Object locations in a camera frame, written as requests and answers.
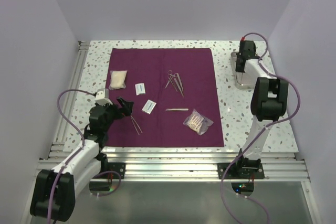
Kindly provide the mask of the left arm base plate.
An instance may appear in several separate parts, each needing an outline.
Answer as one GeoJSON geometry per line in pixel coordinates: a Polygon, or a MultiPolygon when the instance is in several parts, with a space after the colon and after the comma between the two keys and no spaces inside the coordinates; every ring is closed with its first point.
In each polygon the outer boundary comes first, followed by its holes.
{"type": "MultiPolygon", "coordinates": [[[[106,171],[114,171],[120,175],[121,179],[124,179],[126,171],[126,163],[120,163],[120,162],[108,163],[108,167],[104,170],[104,172],[106,171]]],[[[109,180],[119,179],[119,176],[114,173],[105,173],[100,177],[109,180]]]]}

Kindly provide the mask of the steel instrument tray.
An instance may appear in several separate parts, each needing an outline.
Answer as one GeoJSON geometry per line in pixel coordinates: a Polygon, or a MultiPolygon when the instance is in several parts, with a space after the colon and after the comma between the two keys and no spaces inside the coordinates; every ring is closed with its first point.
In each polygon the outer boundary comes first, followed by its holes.
{"type": "Polygon", "coordinates": [[[252,78],[248,74],[236,71],[236,61],[237,52],[233,51],[230,54],[230,64],[236,88],[240,90],[253,90],[255,87],[255,82],[253,82],[252,78]]]}

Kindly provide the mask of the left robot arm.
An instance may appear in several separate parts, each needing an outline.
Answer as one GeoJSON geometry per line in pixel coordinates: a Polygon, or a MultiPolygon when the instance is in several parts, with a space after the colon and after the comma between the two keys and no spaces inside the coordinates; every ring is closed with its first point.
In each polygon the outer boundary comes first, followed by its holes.
{"type": "Polygon", "coordinates": [[[37,177],[30,204],[30,214],[52,221],[67,221],[75,208],[76,198],[93,178],[112,174],[122,179],[119,169],[109,168],[102,152],[108,130],[115,120],[132,115],[133,102],[117,98],[95,103],[89,112],[89,123],[81,134],[81,143],[52,169],[42,169],[37,177]]]}

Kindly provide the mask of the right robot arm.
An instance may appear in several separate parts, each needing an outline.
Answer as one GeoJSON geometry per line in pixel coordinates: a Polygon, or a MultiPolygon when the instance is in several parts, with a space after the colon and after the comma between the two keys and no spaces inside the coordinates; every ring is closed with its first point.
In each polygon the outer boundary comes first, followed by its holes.
{"type": "Polygon", "coordinates": [[[244,37],[239,43],[235,71],[247,75],[249,81],[253,81],[255,85],[250,104],[253,122],[232,170],[239,179],[264,178],[261,154],[272,123],[278,121],[286,112],[289,83],[269,71],[261,57],[256,54],[255,43],[244,37]]]}

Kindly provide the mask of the steel forceps with ring handles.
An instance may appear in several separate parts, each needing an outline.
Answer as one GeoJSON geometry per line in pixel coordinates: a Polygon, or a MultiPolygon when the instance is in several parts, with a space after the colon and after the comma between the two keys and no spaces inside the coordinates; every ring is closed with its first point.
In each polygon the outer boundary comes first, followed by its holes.
{"type": "Polygon", "coordinates": [[[177,73],[173,73],[172,70],[169,70],[167,72],[167,75],[168,75],[168,81],[165,85],[165,89],[169,86],[169,84],[171,84],[175,89],[175,91],[177,91],[177,73]]]}

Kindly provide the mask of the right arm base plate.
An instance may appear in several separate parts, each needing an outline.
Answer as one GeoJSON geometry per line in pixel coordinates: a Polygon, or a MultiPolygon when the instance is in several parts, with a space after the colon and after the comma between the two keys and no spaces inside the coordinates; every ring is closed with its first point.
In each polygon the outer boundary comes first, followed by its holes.
{"type": "MultiPolygon", "coordinates": [[[[226,168],[230,163],[217,163],[218,178],[222,179],[226,168]]],[[[264,179],[265,173],[262,164],[255,167],[242,167],[237,168],[236,165],[232,165],[224,175],[224,179],[264,179]]]]}

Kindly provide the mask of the clear bag printed pack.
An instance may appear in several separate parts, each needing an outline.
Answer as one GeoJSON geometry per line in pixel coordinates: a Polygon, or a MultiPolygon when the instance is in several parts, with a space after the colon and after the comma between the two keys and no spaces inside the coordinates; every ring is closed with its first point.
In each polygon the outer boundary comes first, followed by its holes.
{"type": "Polygon", "coordinates": [[[183,122],[185,126],[196,132],[198,135],[203,135],[204,133],[206,133],[208,128],[212,126],[213,123],[214,122],[212,120],[203,116],[195,109],[183,122]]]}

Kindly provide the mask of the curved steel tweezers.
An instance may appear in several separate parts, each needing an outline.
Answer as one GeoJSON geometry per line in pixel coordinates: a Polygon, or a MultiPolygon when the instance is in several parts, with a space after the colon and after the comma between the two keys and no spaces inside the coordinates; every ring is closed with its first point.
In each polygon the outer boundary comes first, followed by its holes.
{"type": "Polygon", "coordinates": [[[188,111],[188,108],[169,108],[169,109],[165,109],[165,112],[168,111],[188,111]]]}

